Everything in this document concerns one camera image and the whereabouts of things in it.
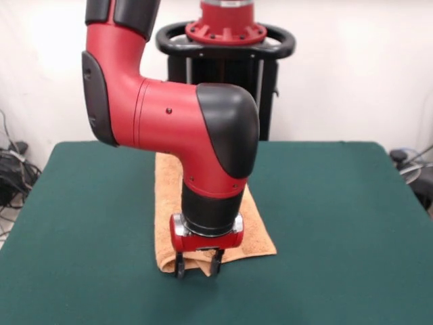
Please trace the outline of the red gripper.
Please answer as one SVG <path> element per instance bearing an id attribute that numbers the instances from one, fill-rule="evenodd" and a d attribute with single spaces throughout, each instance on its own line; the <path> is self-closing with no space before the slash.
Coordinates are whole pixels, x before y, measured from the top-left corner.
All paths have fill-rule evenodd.
<path id="1" fill-rule="evenodd" d="M 244 218 L 239 213 L 230 231 L 222 236 L 203 236 L 193 233 L 185 226 L 181 213 L 170 217 L 170 239 L 175 255 L 175 277 L 185 276 L 184 252 L 206 251 L 217 249 L 210 262 L 211 276 L 217 276 L 221 270 L 224 250 L 239 247 L 244 237 Z"/>

